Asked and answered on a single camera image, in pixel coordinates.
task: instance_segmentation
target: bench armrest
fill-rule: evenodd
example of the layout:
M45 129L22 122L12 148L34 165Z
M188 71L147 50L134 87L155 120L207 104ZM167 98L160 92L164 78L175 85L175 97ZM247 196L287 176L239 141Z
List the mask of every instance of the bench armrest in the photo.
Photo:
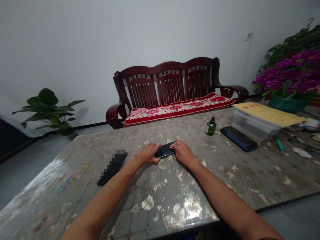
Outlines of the bench armrest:
M123 124L120 122L118 114L122 118L127 118L127 113L125 109L126 100L121 100L117 104L112 105L106 112L106 121L113 128L122 128Z
M220 88L221 96L223 97L231 98L233 93L236 92L238 94L236 103L244 102L249 96L248 90L245 87L238 85L217 85L216 88Z

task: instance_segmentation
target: patterned tablecloth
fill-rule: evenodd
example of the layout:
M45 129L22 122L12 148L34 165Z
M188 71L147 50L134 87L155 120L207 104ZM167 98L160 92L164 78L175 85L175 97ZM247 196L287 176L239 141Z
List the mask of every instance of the patterned tablecloth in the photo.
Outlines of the patterned tablecloth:
M116 150L127 160L149 142L183 139L204 166L251 208L260 209L318 192L320 160L281 153L273 139L246 153L220 134L233 108L79 136L0 212L0 239L59 239L101 189L96 178ZM206 123L216 117L212 137ZM197 181L175 155L133 177L101 239L144 239L218 221Z

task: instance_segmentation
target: hand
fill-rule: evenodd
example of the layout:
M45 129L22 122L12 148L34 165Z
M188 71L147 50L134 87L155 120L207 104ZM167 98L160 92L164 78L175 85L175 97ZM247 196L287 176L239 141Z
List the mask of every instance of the hand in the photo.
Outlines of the hand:
M184 141L177 140L177 142L172 145L172 148L176 151L177 159L190 170L192 170L191 168L194 165L200 162L200 160L193 155L191 148Z
M139 163L139 166L142 166L146 163L156 163L158 164L160 161L160 158L155 158L154 155L158 151L158 149L161 147L160 143L149 143L148 145L144 146L136 155L134 155L132 158L134 161L137 161Z

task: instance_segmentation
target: person's left hand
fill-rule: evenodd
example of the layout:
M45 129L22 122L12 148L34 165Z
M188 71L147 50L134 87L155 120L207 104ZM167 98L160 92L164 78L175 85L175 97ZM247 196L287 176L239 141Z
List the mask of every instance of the person's left hand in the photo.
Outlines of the person's left hand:
M140 166L146 163L156 163L158 164L160 158L155 158L154 155L161 147L160 143L149 143L148 145L144 146L136 155L134 155L130 160L137 161Z

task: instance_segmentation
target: red number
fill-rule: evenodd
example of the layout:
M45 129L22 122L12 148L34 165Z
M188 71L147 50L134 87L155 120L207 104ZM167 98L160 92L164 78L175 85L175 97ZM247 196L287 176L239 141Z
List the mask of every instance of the red number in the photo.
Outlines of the red number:
M310 27L312 21L313 21L313 18L310 18L310 19L307 21L307 22L309 22L309 23L307 24L307 27Z

